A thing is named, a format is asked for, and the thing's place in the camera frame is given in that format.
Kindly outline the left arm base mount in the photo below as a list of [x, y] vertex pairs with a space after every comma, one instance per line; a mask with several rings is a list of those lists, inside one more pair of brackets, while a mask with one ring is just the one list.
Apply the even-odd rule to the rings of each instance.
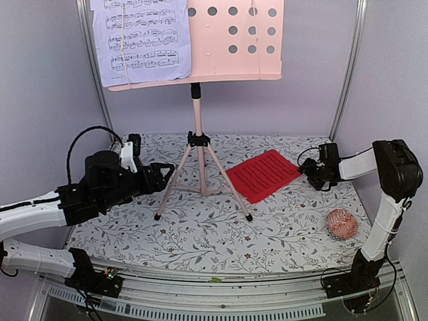
[[64, 279], [64, 284], [68, 287], [110, 298], [119, 297], [123, 282], [124, 278], [117, 276], [112, 269], [96, 272], [92, 267], [77, 267], [70, 278]]

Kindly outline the purple sheet music page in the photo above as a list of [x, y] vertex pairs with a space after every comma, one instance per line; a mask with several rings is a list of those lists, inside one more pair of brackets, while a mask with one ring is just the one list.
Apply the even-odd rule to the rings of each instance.
[[91, 1], [90, 9], [103, 87], [190, 75], [186, 1]]

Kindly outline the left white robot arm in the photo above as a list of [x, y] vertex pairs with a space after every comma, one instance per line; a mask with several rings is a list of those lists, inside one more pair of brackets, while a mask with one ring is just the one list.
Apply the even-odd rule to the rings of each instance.
[[85, 290], [100, 283], [84, 250], [58, 250], [20, 243], [14, 236], [48, 227], [72, 227], [105, 215], [133, 198], [163, 191], [174, 165], [141, 164], [103, 150], [85, 159], [85, 175], [79, 183], [64, 185], [34, 199], [1, 208], [1, 269], [29, 270], [71, 278]]

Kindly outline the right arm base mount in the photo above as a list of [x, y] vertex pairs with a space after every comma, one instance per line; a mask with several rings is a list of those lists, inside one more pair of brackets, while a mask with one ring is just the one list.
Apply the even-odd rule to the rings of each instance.
[[337, 298], [367, 290], [374, 290], [381, 284], [377, 276], [355, 276], [351, 272], [339, 269], [335, 269], [335, 274], [325, 274], [325, 272], [329, 271], [330, 269], [325, 270], [320, 277], [320, 284], [325, 290], [327, 298]]

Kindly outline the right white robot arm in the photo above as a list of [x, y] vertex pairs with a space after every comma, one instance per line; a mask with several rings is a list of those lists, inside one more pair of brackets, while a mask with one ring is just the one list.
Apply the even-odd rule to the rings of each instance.
[[316, 147], [318, 160], [307, 158], [298, 165], [309, 184], [317, 191], [331, 188], [377, 172], [381, 202], [372, 229], [364, 245], [357, 250], [346, 286], [361, 291], [377, 275], [387, 256], [387, 247], [399, 230], [403, 213], [423, 182], [423, 170], [404, 140], [376, 140], [372, 146], [354, 156], [341, 157], [336, 143]]

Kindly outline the pink music stand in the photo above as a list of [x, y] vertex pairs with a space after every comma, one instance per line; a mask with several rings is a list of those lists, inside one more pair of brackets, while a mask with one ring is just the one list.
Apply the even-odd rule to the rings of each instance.
[[212, 195], [207, 186], [205, 157], [214, 155], [203, 132], [201, 84], [250, 80], [279, 80], [282, 77], [283, 1], [186, 1], [191, 35], [191, 73], [176, 80], [142, 82], [109, 87], [113, 92], [189, 84], [195, 131], [189, 133], [187, 150], [197, 150], [199, 186], [203, 196]]

